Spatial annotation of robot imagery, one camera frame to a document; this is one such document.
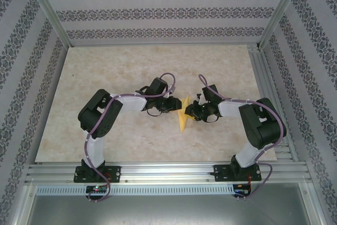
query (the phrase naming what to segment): yellow object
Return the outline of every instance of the yellow object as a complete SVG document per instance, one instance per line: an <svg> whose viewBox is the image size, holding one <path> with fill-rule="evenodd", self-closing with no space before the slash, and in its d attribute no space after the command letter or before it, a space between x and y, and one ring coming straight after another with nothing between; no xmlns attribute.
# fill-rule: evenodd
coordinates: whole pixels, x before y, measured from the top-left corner
<svg viewBox="0 0 337 225"><path fill-rule="evenodd" d="M187 118L192 118L189 115L185 114L185 109L190 104L190 96L187 96L184 100L181 100L181 104L182 106L181 109L178 110L178 116L179 116L180 132L183 133L186 126Z"/></svg>

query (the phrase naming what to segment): purple cable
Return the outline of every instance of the purple cable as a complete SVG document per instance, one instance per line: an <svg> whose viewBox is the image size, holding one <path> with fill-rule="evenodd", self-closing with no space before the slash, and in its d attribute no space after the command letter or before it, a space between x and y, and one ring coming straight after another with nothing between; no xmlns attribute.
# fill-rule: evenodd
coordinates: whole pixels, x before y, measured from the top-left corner
<svg viewBox="0 0 337 225"><path fill-rule="evenodd" d="M101 117L99 118L99 120L96 122L94 128L93 128L93 129L90 131L90 133L86 136L85 144L84 144L84 153L85 153L85 156L86 156L86 158L87 158L87 160L88 160L88 163L90 164L91 168L92 168L98 175L100 175L101 178L103 178L103 179L105 180L105 182L106 182L106 184L107 184L107 186L108 186L107 194L106 194L105 196L101 197L99 200L92 200L92 199L90 198L92 192L90 192L90 193L88 194L88 199L89 199L89 201L100 202L100 201L102 201L102 200L105 200L105 199L110 195L110 192L111 192L111 186L110 186L109 180L108 180L103 174L101 174L101 173L99 172L98 169L96 169L96 167L93 165L93 163L91 162L91 159L90 159L90 157L89 157L87 146L88 146L88 140L89 140L90 136L96 131L96 129L98 128L98 126L99 126L100 123L102 122L104 116L106 115L107 110L109 109L109 107L111 106L112 102L113 102L115 99L117 99L117 98L119 98L119 97L126 97L126 96L135 96L135 97L161 97L161 96L164 96L165 94L167 94L167 93L169 93L169 92L171 92L171 91L174 91L174 89L175 89L175 76L174 76L172 73L170 73L170 72L166 72L166 73L162 74L162 75L160 76L160 78L162 78L162 77L165 76L165 75L170 75L170 76L173 78L173 84L172 84L171 88L169 88L166 92L164 92L164 93L162 93L162 94L158 94L158 95L141 95L141 94L125 93L125 94L121 94L121 95L116 95L116 96L114 96L114 97L108 102L108 104L106 105L106 107L105 107L105 109L104 109L104 112L102 113L102 115L101 115Z"/></svg>
<svg viewBox="0 0 337 225"><path fill-rule="evenodd" d="M212 88L210 88L207 84L207 80L206 78L202 75L202 74L199 74L199 79L200 81L203 83L203 85L205 85L211 92L213 92L214 94L218 95L220 98L222 98L223 100L228 100L228 101L231 101L231 102L238 102L238 103L251 103L251 104L255 104L255 105L258 105L260 107L263 107L265 108L267 111L269 111L277 120L279 126L280 126L280 137L279 139L271 146L263 149L263 151L254 159L254 161L258 164L258 165L268 165L270 167L270 172L269 174L267 175L267 177L263 180L263 182L258 186L258 188L255 189L254 192L252 192L249 196L245 197L245 199L248 199L248 198L251 198L252 196L254 196L259 190L260 188L266 183L266 181L269 179L269 177L271 176L272 172L273 172L273 167L271 166L271 164L268 164L268 163L260 163L258 162L257 160L269 149L277 146L281 141L282 141L282 138L283 138L283 125L282 125L282 121L280 119L280 117L273 111L271 110L268 106L264 105L264 104L261 104L257 101L251 101L251 100L233 100L233 99L229 99L227 97L224 97L222 96L221 94L219 94L218 92L216 92L215 90L213 90Z"/></svg>

